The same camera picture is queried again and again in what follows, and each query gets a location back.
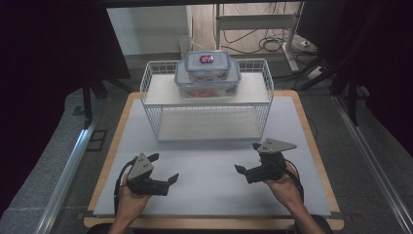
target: plastic box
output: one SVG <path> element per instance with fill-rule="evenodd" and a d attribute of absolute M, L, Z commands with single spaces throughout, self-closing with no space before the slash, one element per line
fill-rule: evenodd
<path fill-rule="evenodd" d="M 241 73 L 235 59 L 231 59 L 231 69 L 225 80 L 193 81 L 184 68 L 184 62 L 184 60 L 179 61 L 175 71 L 175 84 L 183 98 L 224 98 L 236 94 Z"/>
<path fill-rule="evenodd" d="M 189 79 L 197 81 L 225 80 L 231 68 L 227 52 L 189 52 L 185 57 L 185 69 Z"/>

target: aluminum rail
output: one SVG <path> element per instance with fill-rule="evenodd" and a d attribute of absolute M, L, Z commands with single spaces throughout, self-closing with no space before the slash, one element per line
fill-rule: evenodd
<path fill-rule="evenodd" d="M 43 234 L 51 232 L 58 212 L 60 211 L 61 205 L 64 201 L 64 198 L 66 197 L 67 191 L 69 190 L 70 184 L 72 183 L 73 177 L 76 174 L 77 168 L 80 164 L 86 147 L 88 146 L 88 142 L 92 136 L 94 127 L 100 117 L 100 110 L 102 109 L 102 107 L 103 103 L 98 102 L 95 116 L 91 125 L 87 129 L 82 130 L 82 132 L 80 133 L 79 138 L 76 141 L 76 144 L 70 154 L 70 157 L 67 160 L 66 166 L 61 173 L 60 179 L 57 182 L 51 199 L 49 200 L 48 205 L 43 211 L 42 217 L 40 218 L 40 221 L 37 224 L 34 233 Z"/>
<path fill-rule="evenodd" d="M 403 200 L 400 198 L 398 192 L 392 186 L 392 183 L 389 181 L 388 177 L 386 176 L 385 172 L 383 171 L 382 167 L 377 161 L 376 156 L 369 147 L 359 127 L 355 126 L 348 117 L 346 104 L 339 97 L 333 97 L 333 100 L 335 101 L 337 108 L 339 109 L 340 114 L 343 117 L 344 122 L 350 131 L 350 134 L 354 138 L 358 146 L 358 149 L 361 152 L 361 155 L 363 156 L 368 168 L 370 169 L 370 172 L 373 174 L 377 184 L 382 190 L 384 197 L 390 205 L 395 218 L 401 226 L 401 229 L 406 234 L 413 233 L 412 215 L 410 214 Z"/>

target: hand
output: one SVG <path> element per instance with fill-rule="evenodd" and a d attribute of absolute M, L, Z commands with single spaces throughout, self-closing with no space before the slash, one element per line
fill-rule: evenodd
<path fill-rule="evenodd" d="M 297 176 L 297 172 L 292 167 L 291 163 L 286 162 L 286 168 Z M 273 192 L 274 196 L 282 203 L 294 217 L 297 226 L 303 234 L 322 234 L 322 229 L 310 216 L 307 208 L 301 201 L 300 192 L 294 183 L 294 180 L 284 174 L 282 178 L 277 181 L 264 181 Z"/>
<path fill-rule="evenodd" d="M 151 198 L 150 195 L 136 195 L 127 187 L 127 177 L 125 174 L 119 191 L 119 206 L 115 221 L 109 233 L 125 233 L 131 223 L 137 219 L 146 207 Z"/>
<path fill-rule="evenodd" d="M 289 162 L 286 162 L 286 168 L 298 177 L 297 172 Z M 301 202 L 300 192 L 298 191 L 294 180 L 292 180 L 289 175 L 284 174 L 282 178 L 277 181 L 266 180 L 264 182 L 270 187 L 277 200 L 279 200 L 279 202 L 282 203 L 290 212 L 304 206 Z"/>

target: wooden frame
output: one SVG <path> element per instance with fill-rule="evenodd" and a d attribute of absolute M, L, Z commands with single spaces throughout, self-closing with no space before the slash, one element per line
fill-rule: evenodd
<path fill-rule="evenodd" d="M 294 91 L 275 91 L 275 97 L 292 97 L 295 108 L 298 113 L 298 117 L 301 122 L 301 126 L 304 131 L 304 135 L 308 141 L 311 153 L 313 155 L 314 162 L 319 173 L 321 184 L 324 188 L 325 195 L 328 200 L 330 211 L 333 214 L 339 214 L 340 209 L 334 196 L 334 192 L 331 188 L 331 184 L 328 180 L 324 165 L 319 155 L 319 150 L 316 145 L 316 141 L 313 138 L 313 134 L 310 129 L 310 125 L 307 121 L 304 108 L 301 104 L 300 98 Z M 109 175 L 112 163 L 115 159 L 116 152 L 121 141 L 121 137 L 124 128 L 127 124 L 128 117 L 130 115 L 131 106 L 133 100 L 140 98 L 140 93 L 132 93 L 128 97 L 128 101 L 125 105 L 121 119 L 119 121 L 118 128 L 112 139 L 106 160 L 104 162 L 100 177 L 97 181 L 94 195 L 89 204 L 88 210 L 93 211 L 96 207 L 97 200 L 103 189 L 103 186 Z M 113 217 L 85 217 L 84 223 L 88 227 L 92 227 L 100 223 L 111 223 Z M 344 227 L 344 220 L 342 218 L 327 217 L 331 229 L 341 230 Z M 131 227 L 135 228 L 157 228 L 157 229 L 242 229 L 242 230 L 292 230 L 294 229 L 294 220 L 289 217 L 273 218 L 273 217 L 210 217 L 210 216 L 143 216 L 137 219 Z"/>

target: white wire rack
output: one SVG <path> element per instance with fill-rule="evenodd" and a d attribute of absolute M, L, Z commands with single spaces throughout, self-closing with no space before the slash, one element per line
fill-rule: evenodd
<path fill-rule="evenodd" d="M 157 140 L 258 139 L 273 101 L 267 61 L 239 59 L 242 81 L 234 97 L 182 98 L 174 84 L 176 60 L 150 61 L 141 101 Z"/>

